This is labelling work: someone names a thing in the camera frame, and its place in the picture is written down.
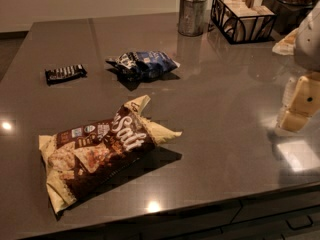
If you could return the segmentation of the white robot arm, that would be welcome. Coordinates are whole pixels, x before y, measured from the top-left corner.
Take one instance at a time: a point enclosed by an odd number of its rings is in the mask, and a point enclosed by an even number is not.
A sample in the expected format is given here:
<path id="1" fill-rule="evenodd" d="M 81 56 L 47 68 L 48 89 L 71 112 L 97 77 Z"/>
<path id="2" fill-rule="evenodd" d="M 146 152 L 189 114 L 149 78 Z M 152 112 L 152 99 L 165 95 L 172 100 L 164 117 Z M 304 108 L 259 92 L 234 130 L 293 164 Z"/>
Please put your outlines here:
<path id="1" fill-rule="evenodd" d="M 295 39 L 295 62 L 308 71 L 287 82 L 277 124 L 298 132 L 320 110 L 320 2 L 301 22 Z"/>

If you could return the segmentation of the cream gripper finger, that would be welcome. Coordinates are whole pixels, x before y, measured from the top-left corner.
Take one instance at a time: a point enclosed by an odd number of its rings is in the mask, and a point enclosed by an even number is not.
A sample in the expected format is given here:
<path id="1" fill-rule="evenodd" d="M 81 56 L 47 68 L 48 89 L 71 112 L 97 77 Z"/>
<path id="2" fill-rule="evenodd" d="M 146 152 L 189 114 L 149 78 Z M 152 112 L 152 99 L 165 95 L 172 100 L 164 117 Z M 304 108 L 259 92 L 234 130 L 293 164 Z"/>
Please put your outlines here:
<path id="1" fill-rule="evenodd" d="M 287 84 L 285 86 L 284 93 L 283 93 L 283 98 L 282 98 L 282 104 L 284 106 L 288 106 L 290 104 L 291 98 L 295 91 L 297 80 L 298 80 L 297 77 L 290 77 L 288 79 Z"/>
<path id="2" fill-rule="evenodd" d="M 298 78 L 290 104 L 280 109 L 278 127 L 300 131 L 320 109 L 320 73 L 310 72 Z"/>

